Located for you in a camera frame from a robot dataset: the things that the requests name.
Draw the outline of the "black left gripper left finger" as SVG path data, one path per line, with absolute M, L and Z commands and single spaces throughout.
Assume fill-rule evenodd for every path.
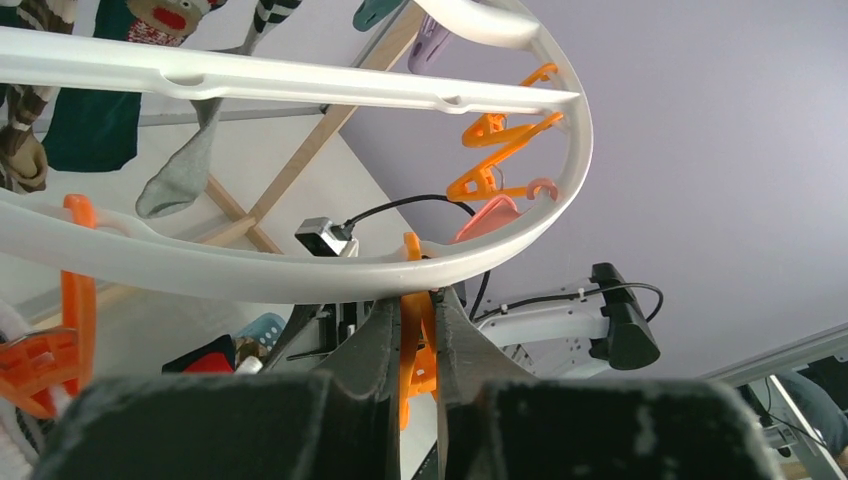
M 398 298 L 308 372 L 94 382 L 72 402 L 37 479 L 397 479 Z

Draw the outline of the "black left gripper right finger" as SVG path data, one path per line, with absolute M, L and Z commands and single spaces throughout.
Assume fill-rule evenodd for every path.
M 731 387 L 687 380 L 539 379 L 433 295 L 440 479 L 779 479 Z

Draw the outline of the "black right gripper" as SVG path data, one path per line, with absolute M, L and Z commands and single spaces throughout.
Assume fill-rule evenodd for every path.
M 370 334 L 361 334 L 372 301 L 296 305 L 264 361 L 266 371 L 359 371 L 378 365 Z

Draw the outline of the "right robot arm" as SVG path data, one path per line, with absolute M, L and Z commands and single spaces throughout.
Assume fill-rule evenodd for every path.
M 444 364 L 458 378 L 524 378 L 531 372 L 513 364 L 503 353 L 508 346 L 563 339 L 587 339 L 583 360 L 572 364 L 574 378 L 606 370 L 636 370 L 654 363 L 659 348 L 633 292 L 638 284 L 625 282 L 609 263 L 596 264 L 577 290 L 522 300 L 474 320 L 466 315 L 458 292 L 425 294 L 424 309 L 445 303 L 448 332 Z M 401 300 L 377 300 L 355 321 L 356 331 L 334 349 L 322 353 L 318 369 L 335 375 L 347 388 L 365 391 L 396 378 L 400 368 Z

